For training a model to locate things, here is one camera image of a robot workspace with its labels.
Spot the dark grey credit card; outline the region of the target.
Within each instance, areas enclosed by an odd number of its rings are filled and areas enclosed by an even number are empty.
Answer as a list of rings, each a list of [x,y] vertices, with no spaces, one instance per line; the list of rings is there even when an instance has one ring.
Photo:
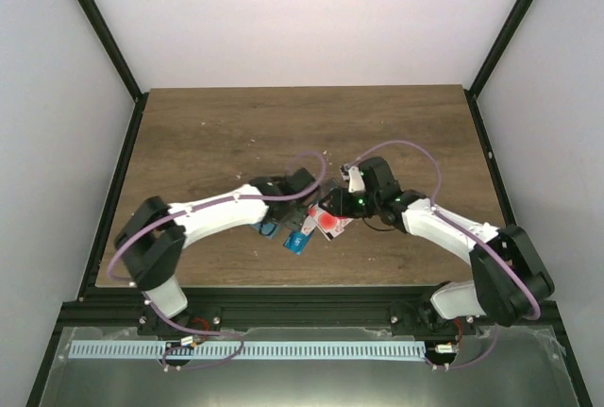
[[[332,190],[340,186],[339,182],[334,179],[328,179],[321,183],[319,193],[321,196],[328,195]]]

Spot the teal leather card holder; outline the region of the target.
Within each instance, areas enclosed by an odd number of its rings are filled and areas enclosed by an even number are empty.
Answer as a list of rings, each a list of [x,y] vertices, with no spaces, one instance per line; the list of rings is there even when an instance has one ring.
[[[259,222],[251,225],[251,228],[254,229],[260,236],[273,239],[280,230],[279,224],[272,222]]]

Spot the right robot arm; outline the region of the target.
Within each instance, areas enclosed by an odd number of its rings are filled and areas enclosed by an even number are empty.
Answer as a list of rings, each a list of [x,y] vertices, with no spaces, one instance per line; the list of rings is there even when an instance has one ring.
[[[402,189],[381,157],[345,166],[343,177],[343,186],[321,198],[321,209],[339,218],[378,217],[384,225],[430,241],[470,266],[471,280],[443,284],[420,309],[425,331],[442,333],[463,316],[486,316],[503,327],[540,317],[541,304],[555,285],[522,228],[476,222],[441,208],[427,195]]]

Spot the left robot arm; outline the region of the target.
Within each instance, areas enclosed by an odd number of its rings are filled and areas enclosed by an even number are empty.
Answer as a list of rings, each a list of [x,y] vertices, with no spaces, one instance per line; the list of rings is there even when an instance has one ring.
[[[213,234],[241,226],[285,223],[318,189],[305,168],[277,177],[258,177],[222,195],[188,203],[147,198],[114,240],[116,259],[130,280],[160,312],[173,335],[185,333],[193,312],[178,280],[182,250]]]

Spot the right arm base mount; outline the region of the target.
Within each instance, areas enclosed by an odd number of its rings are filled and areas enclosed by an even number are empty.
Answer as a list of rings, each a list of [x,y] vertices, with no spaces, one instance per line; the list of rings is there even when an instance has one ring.
[[[421,337],[454,337],[461,332],[473,335],[476,327],[461,319],[443,319],[426,305],[396,302],[390,305],[388,316],[391,330],[397,335]]]

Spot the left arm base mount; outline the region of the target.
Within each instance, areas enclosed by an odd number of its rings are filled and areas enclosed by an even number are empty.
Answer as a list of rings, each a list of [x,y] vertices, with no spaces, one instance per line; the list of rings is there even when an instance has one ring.
[[[153,310],[149,310],[143,314],[144,322],[139,324],[137,332],[140,336],[157,336],[157,337],[182,337],[184,331],[175,329],[162,320]],[[176,317],[171,318],[181,327],[195,329],[201,331],[216,331],[216,325],[212,321],[208,321],[204,316],[194,314],[181,313]]]

